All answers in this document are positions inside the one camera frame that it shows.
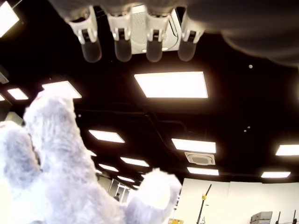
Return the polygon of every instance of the stuffed animal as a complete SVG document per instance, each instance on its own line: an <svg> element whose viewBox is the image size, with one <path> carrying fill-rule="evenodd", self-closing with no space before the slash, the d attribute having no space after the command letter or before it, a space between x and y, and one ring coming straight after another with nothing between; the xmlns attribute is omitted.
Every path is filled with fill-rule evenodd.
<svg viewBox="0 0 299 224"><path fill-rule="evenodd" d="M174 175L148 173L127 204L97 183L71 97L40 92L24 120L0 123L0 178L10 185L14 224L161 224L170 215L181 189Z"/></svg>

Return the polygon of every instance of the gray fabric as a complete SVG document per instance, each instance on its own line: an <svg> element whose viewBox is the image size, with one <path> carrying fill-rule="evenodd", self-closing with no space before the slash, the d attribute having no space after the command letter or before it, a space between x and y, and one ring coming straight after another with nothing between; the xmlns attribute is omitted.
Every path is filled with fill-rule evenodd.
<svg viewBox="0 0 299 224"><path fill-rule="evenodd" d="M170 215L181 189L173 175L159 170L148 174L128 207L97 183L72 98L41 92L24 120L26 129L0 122L0 177L10 184L17 224L160 224ZM157 184L162 187L153 191ZM169 194L162 209L153 203L161 203L161 191Z"/></svg>

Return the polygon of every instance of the rectangular ceiling light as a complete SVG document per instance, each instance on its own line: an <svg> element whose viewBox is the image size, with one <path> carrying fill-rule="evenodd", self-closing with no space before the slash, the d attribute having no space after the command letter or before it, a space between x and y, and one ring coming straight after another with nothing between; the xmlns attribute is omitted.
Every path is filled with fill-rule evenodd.
<svg viewBox="0 0 299 224"><path fill-rule="evenodd" d="M262 178L286 178L290 172L264 172Z"/></svg>
<svg viewBox="0 0 299 224"><path fill-rule="evenodd" d="M201 152L201 153L216 153L216 143L209 141L194 141L185 139L171 139L174 146L178 150Z"/></svg>
<svg viewBox="0 0 299 224"><path fill-rule="evenodd" d="M135 160L135 159L125 158L125 157L121 157L121 159L128 164L149 167L149 164L147 164L147 162L144 160Z"/></svg>
<svg viewBox="0 0 299 224"><path fill-rule="evenodd" d="M111 167L111 166L107 166L107 165L103 165L103 164L99 164L100 167L102 167L103 169L108 169L108 170L111 170L111 171L114 171L114 172L118 172L118 170L114 167Z"/></svg>
<svg viewBox="0 0 299 224"><path fill-rule="evenodd" d="M123 177L123 176L117 176L117 177L120 178L123 181L135 182L134 180L132 180L130 178Z"/></svg>
<svg viewBox="0 0 299 224"><path fill-rule="evenodd" d="M134 77L147 98L208 98L201 71L138 74Z"/></svg>
<svg viewBox="0 0 299 224"><path fill-rule="evenodd" d="M90 150L87 150L88 151L88 154L90 154L90 156L97 156L95 153L93 153L92 151Z"/></svg>
<svg viewBox="0 0 299 224"><path fill-rule="evenodd" d="M299 155L299 145L280 145L276 155Z"/></svg>
<svg viewBox="0 0 299 224"><path fill-rule="evenodd" d="M82 98L78 91L69 83L69 81L63 81L58 83L44 84L42 87L45 90L54 92L60 92L64 95L71 96L73 99Z"/></svg>
<svg viewBox="0 0 299 224"><path fill-rule="evenodd" d="M194 167L187 167L187 169L192 174L203 174L203 175L219 176L219 172L218 172L217 169L203 169L203 168L194 168Z"/></svg>
<svg viewBox="0 0 299 224"><path fill-rule="evenodd" d="M25 93L19 88L8 90L9 94L13 96L13 98L17 100L28 99Z"/></svg>
<svg viewBox="0 0 299 224"><path fill-rule="evenodd" d="M7 1L0 6L0 21L0 37L19 21L19 17L14 13Z"/></svg>
<svg viewBox="0 0 299 224"><path fill-rule="evenodd" d="M125 141L118 135L118 133L115 132L104 132L96 130L89 130L89 132L98 140L125 143Z"/></svg>

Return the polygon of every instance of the ceiling duct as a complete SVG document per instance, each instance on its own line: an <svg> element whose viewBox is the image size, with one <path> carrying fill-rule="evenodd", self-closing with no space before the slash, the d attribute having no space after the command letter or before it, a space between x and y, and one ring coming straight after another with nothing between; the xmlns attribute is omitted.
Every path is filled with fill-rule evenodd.
<svg viewBox="0 0 299 224"><path fill-rule="evenodd" d="M145 12L146 7L144 5L132 7L132 54L146 53L147 37L145 30ZM171 13L171 17L167 25L162 50L178 50L181 34L182 31L179 18L177 15L177 11L174 9Z"/></svg>
<svg viewBox="0 0 299 224"><path fill-rule="evenodd" d="M215 157L212 154L185 153L185 156L190 163L202 166L215 165Z"/></svg>

